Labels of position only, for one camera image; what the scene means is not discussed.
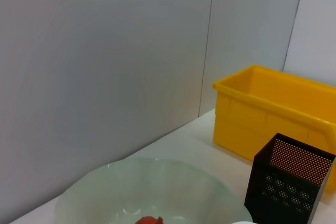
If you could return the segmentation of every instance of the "pale green glass bowl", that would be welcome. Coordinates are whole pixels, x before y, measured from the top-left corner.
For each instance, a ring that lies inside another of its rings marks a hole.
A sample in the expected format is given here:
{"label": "pale green glass bowl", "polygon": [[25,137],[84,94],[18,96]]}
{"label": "pale green glass bowl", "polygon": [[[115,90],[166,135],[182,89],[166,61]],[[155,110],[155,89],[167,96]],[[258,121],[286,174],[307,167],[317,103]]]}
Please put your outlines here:
{"label": "pale green glass bowl", "polygon": [[217,178],[164,159],[127,158],[90,172],[57,201],[55,224],[134,224],[161,216],[165,224],[252,221]]}

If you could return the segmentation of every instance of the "white table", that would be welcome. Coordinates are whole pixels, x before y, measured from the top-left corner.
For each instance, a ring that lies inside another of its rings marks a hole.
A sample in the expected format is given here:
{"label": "white table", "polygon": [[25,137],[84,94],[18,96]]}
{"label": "white table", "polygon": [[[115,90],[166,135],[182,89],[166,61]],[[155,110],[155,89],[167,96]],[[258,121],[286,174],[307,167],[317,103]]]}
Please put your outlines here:
{"label": "white table", "polygon": [[[158,157],[181,160],[198,166],[221,179],[243,201],[251,162],[212,143],[214,110],[134,153],[132,157]],[[53,224],[58,197],[22,216],[12,224]],[[336,223],[336,196],[323,195],[314,224]]]}

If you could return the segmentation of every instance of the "red object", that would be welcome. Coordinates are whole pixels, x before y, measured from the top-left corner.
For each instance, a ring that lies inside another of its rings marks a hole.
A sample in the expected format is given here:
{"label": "red object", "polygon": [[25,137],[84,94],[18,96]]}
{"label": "red object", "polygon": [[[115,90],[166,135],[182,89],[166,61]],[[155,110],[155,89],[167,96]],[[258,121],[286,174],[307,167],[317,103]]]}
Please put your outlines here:
{"label": "red object", "polygon": [[163,219],[161,217],[155,219],[152,216],[145,216],[138,220],[135,224],[163,224]]}

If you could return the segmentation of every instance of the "perforated black basket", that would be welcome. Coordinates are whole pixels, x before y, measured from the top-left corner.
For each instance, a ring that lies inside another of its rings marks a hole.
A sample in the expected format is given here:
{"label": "perforated black basket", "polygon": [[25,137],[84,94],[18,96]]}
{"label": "perforated black basket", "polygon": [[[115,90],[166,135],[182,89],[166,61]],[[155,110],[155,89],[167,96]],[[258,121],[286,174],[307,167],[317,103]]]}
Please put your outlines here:
{"label": "perforated black basket", "polygon": [[245,206],[258,224],[312,222],[335,155],[276,134],[255,156]]}

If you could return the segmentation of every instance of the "yellow plastic crate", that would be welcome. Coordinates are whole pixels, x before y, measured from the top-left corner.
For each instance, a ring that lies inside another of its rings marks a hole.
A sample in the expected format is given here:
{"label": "yellow plastic crate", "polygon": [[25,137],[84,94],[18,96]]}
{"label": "yellow plastic crate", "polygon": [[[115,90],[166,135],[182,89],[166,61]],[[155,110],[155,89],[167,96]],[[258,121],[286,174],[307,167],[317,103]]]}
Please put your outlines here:
{"label": "yellow plastic crate", "polygon": [[[336,153],[336,88],[252,65],[216,81],[214,142],[249,160],[281,133]],[[336,189],[336,167],[327,189]]]}

